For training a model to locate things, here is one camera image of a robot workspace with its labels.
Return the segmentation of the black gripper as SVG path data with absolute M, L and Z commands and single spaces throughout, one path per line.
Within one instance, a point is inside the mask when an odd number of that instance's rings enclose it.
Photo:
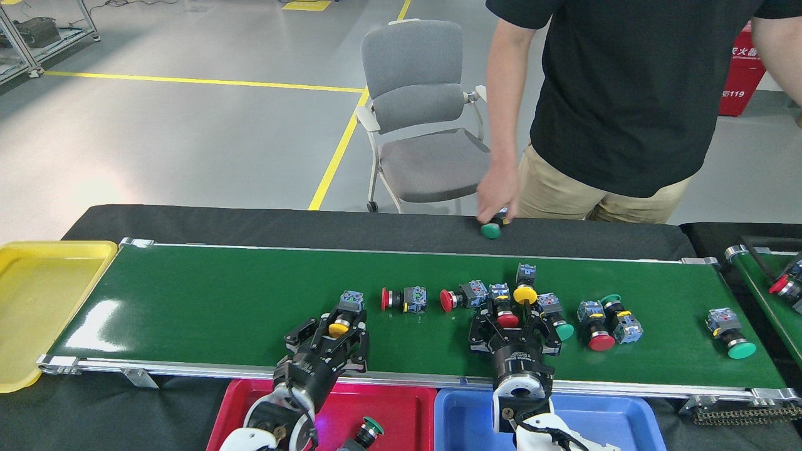
M 527 376 L 544 381 L 553 381 L 554 368 L 542 363 L 542 354 L 559 356 L 562 340 L 549 320 L 538 314 L 530 314 L 524 320 L 523 342 L 525 345 L 510 345 L 507 329 L 498 323 L 489 310 L 481 310 L 473 316 L 470 327 L 470 351 L 492 352 L 495 371 L 494 383 L 501 383 L 510 376 Z
M 339 374 L 350 370 L 367 371 L 369 334 L 367 312 L 346 312 L 335 320 L 335 354 L 324 345 L 328 331 L 329 313 L 318 319 L 309 318 L 284 335 L 288 356 L 279 361 L 276 369 L 276 391 L 284 402 L 292 402 L 289 386 L 295 397 L 304 392 L 310 402 L 324 402 L 332 391 Z

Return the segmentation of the person's right hand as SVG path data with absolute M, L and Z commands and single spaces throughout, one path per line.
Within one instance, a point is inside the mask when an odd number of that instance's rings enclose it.
M 512 222 L 518 216 L 519 178 L 515 160 L 490 163 L 489 170 L 477 186 L 478 208 L 476 220 L 487 224 L 504 207 L 505 217 Z

